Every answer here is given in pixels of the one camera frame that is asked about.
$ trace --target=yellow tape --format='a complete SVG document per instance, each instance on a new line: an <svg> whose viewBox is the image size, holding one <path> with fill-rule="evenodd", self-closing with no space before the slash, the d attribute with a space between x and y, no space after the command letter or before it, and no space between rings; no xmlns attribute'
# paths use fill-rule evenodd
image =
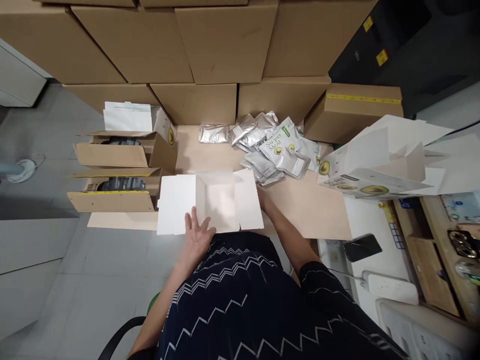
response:
<svg viewBox="0 0 480 360"><path fill-rule="evenodd" d="M389 56L387 55L387 51L385 49L380 51L380 53L376 56L376 62L378 63L379 67L381 67L388 59Z"/></svg>
<svg viewBox="0 0 480 360"><path fill-rule="evenodd" d="M367 17L365 22L363 23L363 29L365 30L365 32L367 32L372 27L373 24L374 24L374 20L372 19L372 17L371 16Z"/></svg>
<svg viewBox="0 0 480 360"><path fill-rule="evenodd" d="M72 195L89 195L89 194L149 194L148 191L87 191L87 192L76 192Z"/></svg>
<svg viewBox="0 0 480 360"><path fill-rule="evenodd" d="M385 99L385 98L380 98L380 97L368 97L368 96L350 96L350 95L327 94L326 97L330 98L330 99L367 101L367 102L371 102L371 103L385 103L385 104L401 104L402 103L402 100L398 100L398 99Z"/></svg>

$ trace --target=wooden table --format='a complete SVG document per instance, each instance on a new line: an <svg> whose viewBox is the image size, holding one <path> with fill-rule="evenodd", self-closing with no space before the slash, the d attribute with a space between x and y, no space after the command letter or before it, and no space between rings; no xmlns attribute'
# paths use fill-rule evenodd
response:
<svg viewBox="0 0 480 360"><path fill-rule="evenodd" d="M205 170L240 170L245 152L228 143L199 143L198 126L178 126L176 173ZM322 156L332 151L322 146ZM343 194L317 185L316 172L308 170L303 180L288 175L267 186L266 192L296 226L304 238L351 240ZM156 212L93 212L88 222L93 228L157 230Z"/></svg>

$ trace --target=black phone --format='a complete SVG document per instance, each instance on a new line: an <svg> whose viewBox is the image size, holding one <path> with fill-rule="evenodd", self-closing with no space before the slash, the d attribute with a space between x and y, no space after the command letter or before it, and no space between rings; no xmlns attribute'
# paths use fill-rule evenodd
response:
<svg viewBox="0 0 480 360"><path fill-rule="evenodd" d="M343 250L351 263L382 252L382 248L373 234L363 235L344 243Z"/></svg>

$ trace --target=unfolded white box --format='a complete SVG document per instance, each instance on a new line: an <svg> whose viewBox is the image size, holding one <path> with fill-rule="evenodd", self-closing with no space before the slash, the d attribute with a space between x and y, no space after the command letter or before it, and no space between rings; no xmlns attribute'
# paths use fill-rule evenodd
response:
<svg viewBox="0 0 480 360"><path fill-rule="evenodd" d="M253 172L164 176L158 199L157 235L185 234L185 214L196 207L199 225L210 217L217 233L263 229Z"/></svg>

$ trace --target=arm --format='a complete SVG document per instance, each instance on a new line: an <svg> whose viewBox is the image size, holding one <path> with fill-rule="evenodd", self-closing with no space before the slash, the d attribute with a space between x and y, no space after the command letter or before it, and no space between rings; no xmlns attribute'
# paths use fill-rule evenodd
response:
<svg viewBox="0 0 480 360"><path fill-rule="evenodd" d="M175 292L194 272L195 267L207 253L210 240L212 240L212 237L217 231L214 227L207 230L209 222L210 218L207 217L201 226L199 226L197 209L195 207L191 208L191 217L189 213L185 214L183 250L160 295L158 295L158 298L146 316L127 359L140 350L150 348L157 344Z"/></svg>
<svg viewBox="0 0 480 360"><path fill-rule="evenodd" d="M261 209L273 223L280 238L280 243L297 276L300 275L300 269L306 263L312 261L321 263L307 240L304 239L295 226L280 212L268 195L261 189L258 189L258 199L260 200Z"/></svg>

